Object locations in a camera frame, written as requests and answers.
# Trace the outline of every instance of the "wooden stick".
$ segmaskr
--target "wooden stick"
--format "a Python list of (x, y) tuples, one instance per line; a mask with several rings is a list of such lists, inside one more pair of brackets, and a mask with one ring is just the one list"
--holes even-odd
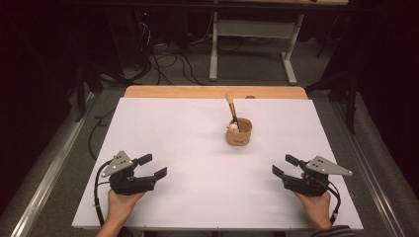
[(237, 123), (237, 128), (240, 132), (240, 127), (238, 125), (237, 115), (235, 113), (233, 98), (234, 97), (233, 97), (233, 94), (231, 92), (226, 92), (225, 93), (225, 99), (227, 100), (228, 105), (230, 106), (230, 111), (231, 111), (231, 115), (233, 116), (233, 121), (235, 121)]

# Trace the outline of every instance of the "white table surface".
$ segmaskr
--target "white table surface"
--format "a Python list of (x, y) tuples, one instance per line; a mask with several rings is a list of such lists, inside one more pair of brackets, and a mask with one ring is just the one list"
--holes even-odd
[[(137, 177), (168, 169), (167, 177), (138, 202), (127, 227), (311, 228), (299, 200), (272, 174), (272, 165), (299, 177), (302, 170), (286, 162), (286, 154), (304, 161), (320, 155), (336, 162), (314, 104), (288, 99), (237, 99), (234, 104), (237, 116), (253, 123), (250, 143), (244, 147), (225, 142), (231, 120), (225, 99), (121, 98), (72, 226), (100, 226), (93, 207), (94, 179), (102, 164), (124, 150), (131, 159), (153, 155), (151, 162), (135, 169)], [(342, 199), (335, 225), (363, 229), (343, 178), (330, 176), (329, 180)], [(108, 190), (109, 185), (99, 188), (105, 217)], [(332, 196), (331, 210), (335, 204)]]

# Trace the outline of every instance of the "sleeve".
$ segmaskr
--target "sleeve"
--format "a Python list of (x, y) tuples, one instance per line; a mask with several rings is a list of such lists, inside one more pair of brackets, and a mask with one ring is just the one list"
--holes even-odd
[(316, 231), (311, 237), (355, 237), (355, 233), (348, 225), (337, 225), (328, 230)]

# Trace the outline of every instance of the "white metal frame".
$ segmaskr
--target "white metal frame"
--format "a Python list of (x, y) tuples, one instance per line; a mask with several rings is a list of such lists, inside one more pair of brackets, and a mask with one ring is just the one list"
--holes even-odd
[(218, 36), (233, 37), (258, 37), (258, 38), (278, 38), (289, 39), (289, 47), (286, 52), (282, 52), (282, 60), (287, 72), (287, 77), (291, 85), (296, 85), (293, 66), (291, 65), (291, 55), (301, 28), (304, 15), (298, 15), (295, 22), (276, 23), (276, 22), (254, 22), (254, 21), (230, 21), (219, 20), (218, 12), (213, 13), (213, 32), (212, 32), (212, 51), (209, 64), (209, 79), (216, 80), (218, 67)]

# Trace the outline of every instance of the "brown cup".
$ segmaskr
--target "brown cup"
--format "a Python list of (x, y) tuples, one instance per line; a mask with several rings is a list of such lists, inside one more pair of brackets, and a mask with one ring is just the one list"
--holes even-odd
[(252, 133), (252, 122), (246, 118), (237, 118), (240, 132), (234, 133), (227, 129), (225, 139), (227, 143), (232, 146), (245, 146), (250, 141), (250, 134)]

